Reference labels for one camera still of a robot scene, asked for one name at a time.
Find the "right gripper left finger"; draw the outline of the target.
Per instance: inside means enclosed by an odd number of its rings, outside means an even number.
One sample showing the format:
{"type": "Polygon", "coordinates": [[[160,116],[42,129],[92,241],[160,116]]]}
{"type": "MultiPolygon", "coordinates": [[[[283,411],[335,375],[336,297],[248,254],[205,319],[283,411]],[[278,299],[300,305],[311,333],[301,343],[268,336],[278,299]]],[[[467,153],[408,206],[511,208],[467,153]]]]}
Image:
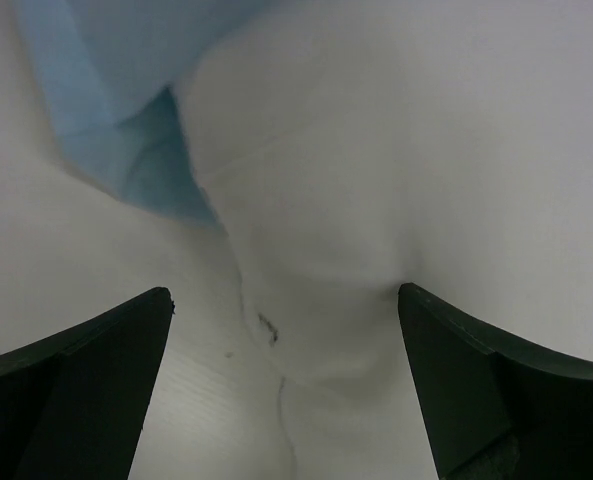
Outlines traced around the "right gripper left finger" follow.
{"type": "Polygon", "coordinates": [[[153,288],[0,355],[0,479],[126,479],[174,303],[153,288]]]}

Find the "blue pillowcase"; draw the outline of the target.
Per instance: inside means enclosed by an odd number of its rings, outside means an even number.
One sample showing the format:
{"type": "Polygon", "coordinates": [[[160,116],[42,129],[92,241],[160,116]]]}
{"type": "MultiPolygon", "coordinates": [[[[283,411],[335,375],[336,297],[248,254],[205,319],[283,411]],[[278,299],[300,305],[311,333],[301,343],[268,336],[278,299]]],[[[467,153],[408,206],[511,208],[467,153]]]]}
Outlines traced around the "blue pillowcase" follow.
{"type": "Polygon", "coordinates": [[[17,1],[13,5],[65,158],[111,195],[214,222],[190,168],[172,94],[262,1],[17,1]]]}

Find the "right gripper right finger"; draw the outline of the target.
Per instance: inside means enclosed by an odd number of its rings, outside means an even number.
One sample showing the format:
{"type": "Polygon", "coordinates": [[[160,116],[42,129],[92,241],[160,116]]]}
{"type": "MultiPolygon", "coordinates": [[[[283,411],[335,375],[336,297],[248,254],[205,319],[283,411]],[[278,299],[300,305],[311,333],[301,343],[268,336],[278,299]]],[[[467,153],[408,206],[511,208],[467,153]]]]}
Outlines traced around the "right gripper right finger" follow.
{"type": "Polygon", "coordinates": [[[439,478],[593,480],[593,362],[412,283],[398,313],[439,478]]]}

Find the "white pillow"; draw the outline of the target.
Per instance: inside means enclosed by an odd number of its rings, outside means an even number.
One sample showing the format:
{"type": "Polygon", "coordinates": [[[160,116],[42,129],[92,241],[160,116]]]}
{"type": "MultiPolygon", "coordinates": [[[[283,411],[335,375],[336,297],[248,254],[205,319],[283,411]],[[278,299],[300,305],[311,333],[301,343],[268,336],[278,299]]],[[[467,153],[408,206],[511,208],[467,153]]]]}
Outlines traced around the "white pillow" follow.
{"type": "Polygon", "coordinates": [[[172,86],[214,222],[64,156],[0,1],[0,353],[157,285],[134,479],[432,479],[406,282],[593,360],[593,1],[262,1],[172,86]]]}

